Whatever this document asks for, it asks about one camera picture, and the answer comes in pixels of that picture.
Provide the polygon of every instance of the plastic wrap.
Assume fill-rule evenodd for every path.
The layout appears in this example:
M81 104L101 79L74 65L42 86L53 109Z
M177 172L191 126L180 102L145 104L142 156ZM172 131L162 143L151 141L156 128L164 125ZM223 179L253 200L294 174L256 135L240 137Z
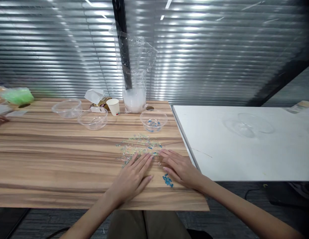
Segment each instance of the plastic wrap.
M30 90L26 87L9 88L1 94L2 98L15 105L23 105L34 101Z
M125 113L139 113L146 108L146 74L157 56L157 50L144 37L134 37L118 31L113 24L109 32L114 36L117 71L123 79Z

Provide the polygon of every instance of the clear plastic bag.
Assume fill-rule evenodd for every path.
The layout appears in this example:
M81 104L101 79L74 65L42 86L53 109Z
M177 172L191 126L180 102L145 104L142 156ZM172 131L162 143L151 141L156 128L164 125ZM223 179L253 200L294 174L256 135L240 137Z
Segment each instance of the clear plastic bag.
M145 41L118 31L114 23L109 32L114 36L118 75L123 79L125 113L139 113L146 108L146 74L153 66L158 51Z

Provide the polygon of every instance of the metal blinds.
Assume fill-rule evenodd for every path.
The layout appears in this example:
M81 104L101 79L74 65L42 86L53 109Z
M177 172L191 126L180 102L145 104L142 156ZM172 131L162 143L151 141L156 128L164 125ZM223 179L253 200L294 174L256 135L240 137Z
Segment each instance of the metal blinds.
M309 41L296 0L125 0L129 34L158 50L148 98L244 106Z
M291 107L302 100L309 101L309 67L269 99L263 106Z
M121 97L111 0L0 0L0 85L35 97Z

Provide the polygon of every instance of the black pole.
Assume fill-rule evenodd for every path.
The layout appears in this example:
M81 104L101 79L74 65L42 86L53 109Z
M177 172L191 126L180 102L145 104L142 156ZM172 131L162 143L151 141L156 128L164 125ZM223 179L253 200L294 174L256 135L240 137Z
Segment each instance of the black pole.
M132 89L129 46L126 36L122 36L120 32L127 34L126 13L124 0L112 0L114 8L116 29L118 35L118 42L120 47L121 65L124 74L126 90Z
M3 208L0 210L0 239L12 237L23 219L27 216L30 208Z
M303 1L304 7L309 9L309 0ZM286 63L285 66L251 99L246 106L259 107L273 97L277 92L290 83L295 77L309 67L309 43L305 44L302 50Z

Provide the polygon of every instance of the white table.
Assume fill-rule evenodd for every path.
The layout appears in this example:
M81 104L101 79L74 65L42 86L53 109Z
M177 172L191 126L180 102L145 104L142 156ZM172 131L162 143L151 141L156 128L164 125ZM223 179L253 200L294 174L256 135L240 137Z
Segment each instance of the white table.
M199 170L214 181L309 181L309 109L173 106ZM274 133L246 138L226 127L239 113L267 120Z

